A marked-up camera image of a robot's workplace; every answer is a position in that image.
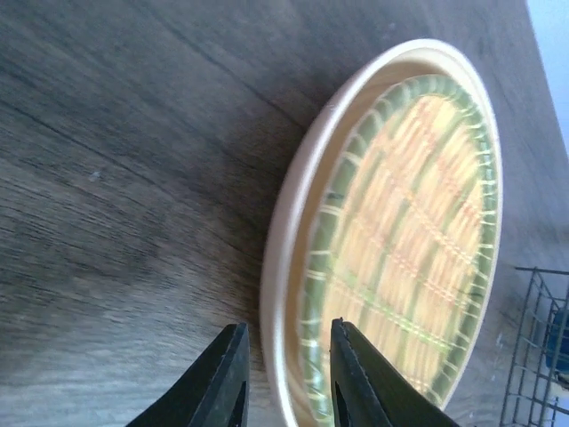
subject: blue object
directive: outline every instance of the blue object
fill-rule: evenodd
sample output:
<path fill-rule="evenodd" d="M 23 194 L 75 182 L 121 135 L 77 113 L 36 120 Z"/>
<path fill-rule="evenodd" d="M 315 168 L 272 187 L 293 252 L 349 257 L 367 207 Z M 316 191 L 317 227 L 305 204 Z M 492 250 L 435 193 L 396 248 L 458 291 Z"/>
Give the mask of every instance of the blue object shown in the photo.
<path fill-rule="evenodd" d="M 565 314 L 565 324 L 563 325 L 563 317 Z M 555 356 L 555 350 L 557 348 L 557 339 L 561 335 L 563 330 L 563 336 L 561 338 L 561 347 L 559 349 L 559 356 L 557 357 L 557 363 L 553 367 L 553 370 L 561 374 L 569 374 L 569 310 L 560 310 L 553 316 L 553 322 L 549 325 L 549 331 L 546 336 L 546 353 L 545 353 L 545 365 L 551 369 L 553 365 L 553 359 Z"/>

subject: plaid pattern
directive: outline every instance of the plaid pattern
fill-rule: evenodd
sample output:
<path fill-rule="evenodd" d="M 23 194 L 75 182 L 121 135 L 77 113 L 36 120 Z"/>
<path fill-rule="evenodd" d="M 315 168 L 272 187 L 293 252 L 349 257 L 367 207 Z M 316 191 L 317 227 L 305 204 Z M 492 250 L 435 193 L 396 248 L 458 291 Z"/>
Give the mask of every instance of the plaid pattern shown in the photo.
<path fill-rule="evenodd" d="M 333 318 L 436 405 L 458 380 L 496 255 L 493 143 L 443 76 L 393 86 L 352 130 L 312 224 L 301 294 L 300 363 L 320 425 L 333 425 Z"/>

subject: light blue surface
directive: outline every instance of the light blue surface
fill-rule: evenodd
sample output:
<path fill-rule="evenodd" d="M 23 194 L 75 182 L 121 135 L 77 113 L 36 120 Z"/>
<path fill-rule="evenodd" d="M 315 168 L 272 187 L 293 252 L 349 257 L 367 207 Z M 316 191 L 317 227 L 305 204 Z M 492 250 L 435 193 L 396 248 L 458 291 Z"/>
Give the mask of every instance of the light blue surface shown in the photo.
<path fill-rule="evenodd" d="M 565 149 L 569 152 L 569 2 L 527 0 L 527 3 Z M 559 404 L 569 408 L 569 399 Z M 557 413 L 555 427 L 569 427 L 569 415 Z"/>

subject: black wire rack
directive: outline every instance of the black wire rack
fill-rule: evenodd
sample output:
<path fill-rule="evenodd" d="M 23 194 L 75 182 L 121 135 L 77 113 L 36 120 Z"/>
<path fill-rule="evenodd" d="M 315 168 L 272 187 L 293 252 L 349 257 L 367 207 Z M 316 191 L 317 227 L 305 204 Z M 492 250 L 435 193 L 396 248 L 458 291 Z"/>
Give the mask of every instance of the black wire rack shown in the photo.
<path fill-rule="evenodd" d="M 548 367 L 558 367 L 565 360 L 569 363 L 564 349 L 569 337 L 569 330 L 565 330 L 569 323 L 569 271 L 521 267 L 516 270 L 528 274 L 530 281 L 500 427 L 555 426 L 559 414 L 569 415 L 569 410 L 559 406 L 558 397 L 564 392 L 569 396 L 569 383 L 556 368 Z M 548 286 L 546 279 L 556 285 Z"/>

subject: wood grain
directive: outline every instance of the wood grain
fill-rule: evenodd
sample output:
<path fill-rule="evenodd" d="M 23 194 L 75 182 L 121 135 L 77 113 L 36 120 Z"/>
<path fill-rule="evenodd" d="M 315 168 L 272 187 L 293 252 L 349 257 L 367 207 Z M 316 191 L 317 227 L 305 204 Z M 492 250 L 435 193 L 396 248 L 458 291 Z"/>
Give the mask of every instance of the wood grain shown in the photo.
<path fill-rule="evenodd" d="M 237 3 L 0 3 L 2 424 L 125 424 L 247 321 L 250 423 L 280 425 L 257 305 L 286 168 L 352 73 L 434 37 L 477 67 L 501 131 L 500 265 L 448 407 L 496 425 L 525 289 L 511 266 L 569 266 L 567 157 L 524 2 Z"/>

